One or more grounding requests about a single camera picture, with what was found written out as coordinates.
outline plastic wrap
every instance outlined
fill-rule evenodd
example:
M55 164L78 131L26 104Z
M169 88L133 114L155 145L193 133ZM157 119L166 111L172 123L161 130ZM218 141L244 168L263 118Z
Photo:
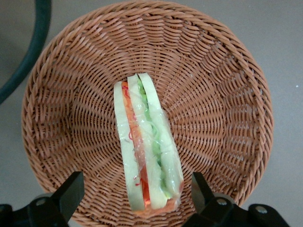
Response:
M135 74L114 87L115 115L131 209L148 218L175 210L183 174L152 79Z

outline gray surface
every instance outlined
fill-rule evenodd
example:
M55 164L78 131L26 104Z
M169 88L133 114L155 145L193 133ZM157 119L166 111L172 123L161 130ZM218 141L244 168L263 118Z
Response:
M0 86L21 61L33 30L33 0L0 1ZM118 1L53 2L48 42L65 25ZM272 95L275 133L267 170L243 208L264 203L293 227L303 216L303 2L301 0L176 0L226 24L262 67ZM20 112L26 81L0 106L0 203L19 209L43 193L29 167Z

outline lettuce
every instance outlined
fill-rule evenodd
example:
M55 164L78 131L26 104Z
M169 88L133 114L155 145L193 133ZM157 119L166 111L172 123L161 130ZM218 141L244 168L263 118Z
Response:
M154 156L157 158L157 163L161 168L161 189L164 192L165 196L170 199L172 198L171 193L168 191L167 186L166 186L166 175L165 172L163 171L162 165L161 165L161 148L160 148L160 134L157 129L157 127L154 125L152 122L152 118L150 116L150 110L149 110L149 105L148 105L148 100L147 100L147 95L145 93L143 83L138 77L138 88L139 88L139 93L142 98L142 102L145 105L145 110L144 110L144 115L147 121L151 123L151 128L152 128L152 134L153 134L153 144L152 144L152 152Z

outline carrot strip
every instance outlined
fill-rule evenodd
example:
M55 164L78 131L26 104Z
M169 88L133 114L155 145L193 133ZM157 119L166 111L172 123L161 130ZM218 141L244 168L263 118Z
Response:
M144 199L144 204L146 207L147 205L150 204L151 200L150 200L150 194L149 194L149 188L148 188L144 145L143 145L140 128L137 123L137 119L134 114L132 102L131 102L131 99L129 96L127 82L122 82L122 94L123 94L123 103L124 103L125 110L126 110L126 116L128 119L128 124L129 124L130 130L131 130L129 136L131 136L131 139L134 143L134 147L135 147L134 155L139 164L140 182L142 185L143 199Z

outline wicker basket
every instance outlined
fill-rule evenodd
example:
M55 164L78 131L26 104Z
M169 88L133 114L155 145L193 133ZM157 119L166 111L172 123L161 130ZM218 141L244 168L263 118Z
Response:
M185 178L177 211L142 219L130 211L113 85L148 72L176 141ZM270 94L251 54L223 24L169 2L131 1L90 12L45 48L26 88L22 127L46 192L73 172L84 226L180 226L195 212L191 174L242 204L260 181L273 138Z

